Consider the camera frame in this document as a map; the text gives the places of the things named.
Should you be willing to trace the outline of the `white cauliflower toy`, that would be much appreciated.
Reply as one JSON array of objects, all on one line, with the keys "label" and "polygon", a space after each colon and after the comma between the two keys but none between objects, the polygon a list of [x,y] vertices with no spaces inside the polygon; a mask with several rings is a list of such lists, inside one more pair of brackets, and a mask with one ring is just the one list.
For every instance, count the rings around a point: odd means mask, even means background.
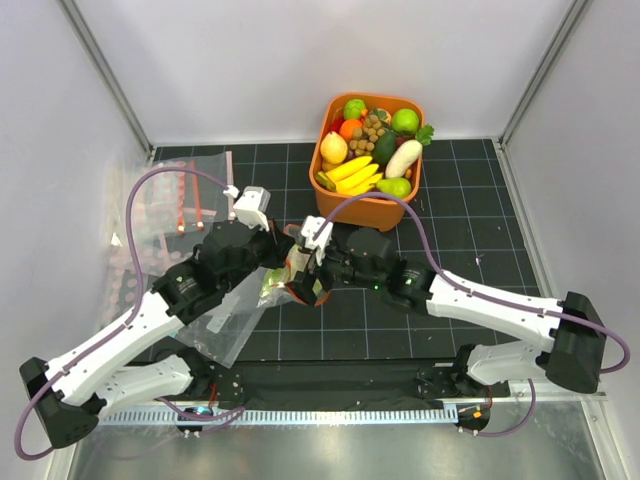
[{"label": "white cauliflower toy", "polygon": [[286,287],[290,276],[288,267],[269,269],[262,280],[257,307],[272,308],[294,302],[295,297]]}]

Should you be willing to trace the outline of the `orange zipper clear bag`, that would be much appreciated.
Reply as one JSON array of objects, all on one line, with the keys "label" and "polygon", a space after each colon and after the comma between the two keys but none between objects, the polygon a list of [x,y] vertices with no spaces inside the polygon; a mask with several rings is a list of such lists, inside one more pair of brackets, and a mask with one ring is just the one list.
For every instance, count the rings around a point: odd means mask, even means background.
[{"label": "orange zipper clear bag", "polygon": [[317,306],[328,296],[328,288],[312,274],[317,256],[324,252],[331,230],[324,230],[319,242],[313,235],[324,222],[308,216],[297,224],[279,228],[271,222],[247,226],[237,220],[225,225],[226,265],[230,289],[221,309],[226,314],[244,314],[279,303],[295,301]]}]

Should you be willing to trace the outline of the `yellow lemon toy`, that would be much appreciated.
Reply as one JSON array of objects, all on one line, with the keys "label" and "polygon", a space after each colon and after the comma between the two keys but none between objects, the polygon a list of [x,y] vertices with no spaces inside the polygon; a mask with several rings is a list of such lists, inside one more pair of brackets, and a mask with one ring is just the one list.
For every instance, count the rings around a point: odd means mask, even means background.
[{"label": "yellow lemon toy", "polygon": [[348,154],[348,144],[337,132],[329,132],[320,143],[320,155],[324,162],[332,165],[342,163]]}]

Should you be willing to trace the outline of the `dark green avocado toy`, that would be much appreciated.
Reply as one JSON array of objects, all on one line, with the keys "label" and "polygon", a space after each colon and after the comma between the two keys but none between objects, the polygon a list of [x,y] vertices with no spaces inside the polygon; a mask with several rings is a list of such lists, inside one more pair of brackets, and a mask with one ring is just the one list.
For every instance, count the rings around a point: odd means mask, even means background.
[{"label": "dark green avocado toy", "polygon": [[387,165],[395,153],[398,135],[393,130],[386,131],[376,142],[372,152],[373,161],[379,165]]}]

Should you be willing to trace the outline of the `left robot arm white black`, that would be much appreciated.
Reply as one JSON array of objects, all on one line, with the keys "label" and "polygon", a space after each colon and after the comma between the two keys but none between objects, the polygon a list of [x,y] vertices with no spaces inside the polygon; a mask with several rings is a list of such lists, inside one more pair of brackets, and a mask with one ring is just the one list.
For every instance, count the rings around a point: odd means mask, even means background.
[{"label": "left robot arm white black", "polygon": [[260,267],[284,265],[294,240],[274,221],[265,228],[238,221],[215,223],[185,260],[170,267],[134,306],[83,345],[54,360],[33,357],[20,376],[52,448],[62,449],[97,424],[89,407],[102,405],[98,383],[161,337],[217,307]]}]

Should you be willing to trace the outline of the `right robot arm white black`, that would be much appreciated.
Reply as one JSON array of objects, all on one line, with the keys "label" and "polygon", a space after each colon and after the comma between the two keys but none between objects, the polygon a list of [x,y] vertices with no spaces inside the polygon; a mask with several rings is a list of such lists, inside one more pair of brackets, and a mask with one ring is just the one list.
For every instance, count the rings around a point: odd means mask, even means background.
[{"label": "right robot arm white black", "polygon": [[438,273],[402,258],[378,231],[360,228],[344,244],[312,242],[309,229],[288,225],[296,241],[287,261],[289,290],[307,305],[319,304],[336,286],[381,293],[403,313],[445,317],[513,337],[503,345],[461,346],[450,372],[453,389],[475,395],[485,385],[546,378],[569,391],[592,394],[600,382],[603,325],[590,299],[576,292],[562,300],[516,294]]}]

